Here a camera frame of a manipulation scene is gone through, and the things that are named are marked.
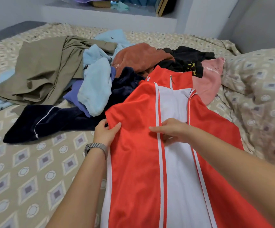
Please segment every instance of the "watch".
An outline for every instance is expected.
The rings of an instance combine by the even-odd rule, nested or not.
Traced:
[[[86,145],[86,148],[84,149],[84,155],[87,156],[87,154],[89,153],[90,149],[92,148],[99,148],[101,149],[104,154],[105,154],[105,158],[107,160],[107,156],[108,156],[108,148],[102,144],[102,143],[90,143]]]

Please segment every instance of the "hand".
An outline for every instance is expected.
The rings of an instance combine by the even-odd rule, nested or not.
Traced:
[[[163,139],[165,145],[170,145],[174,142],[187,142],[187,136],[185,135],[185,131],[189,128],[189,126],[180,122],[174,118],[168,118],[166,121],[162,122],[162,126],[157,127],[149,127],[152,132],[163,134]]]
[[[106,147],[109,147],[122,124],[119,122],[112,129],[109,129],[109,127],[105,127],[106,123],[107,119],[103,119],[95,127],[93,143],[102,143]]]

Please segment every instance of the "mattress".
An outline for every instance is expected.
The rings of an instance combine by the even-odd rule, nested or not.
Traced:
[[[45,24],[0,41],[0,73],[13,68],[24,41],[48,37],[78,35],[93,38],[106,31],[68,24]],[[176,49],[180,45],[206,52],[216,57],[230,58],[239,51],[229,41],[184,34],[127,32],[132,43],[146,42],[156,48]],[[17,120],[12,112],[16,105],[0,111],[0,227],[45,227],[71,185],[84,159],[85,145],[93,141],[94,131],[57,133],[35,142],[7,145],[4,135]],[[71,107],[65,100],[58,107]],[[251,152],[244,130],[233,115],[221,86],[208,108],[234,122],[240,129],[244,149]],[[101,208],[106,188],[101,182],[95,227],[100,224]]]

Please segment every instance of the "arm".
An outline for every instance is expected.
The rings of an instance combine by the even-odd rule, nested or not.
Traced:
[[[109,147],[121,124],[105,128],[102,120],[95,128],[94,142]],[[94,227],[98,195],[105,171],[105,154],[99,148],[90,149],[79,168],[73,183],[57,207],[46,228]]]
[[[167,119],[162,126],[149,129],[164,134],[166,145],[173,142],[189,143],[246,200],[275,225],[274,165],[176,119]]]

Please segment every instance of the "red and white track jacket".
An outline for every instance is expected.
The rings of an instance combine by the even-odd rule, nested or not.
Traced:
[[[106,116],[109,126],[122,127],[108,154],[101,227],[271,227],[193,147],[164,146],[149,131],[176,118],[243,150],[238,127],[207,109],[191,72],[157,66]]]

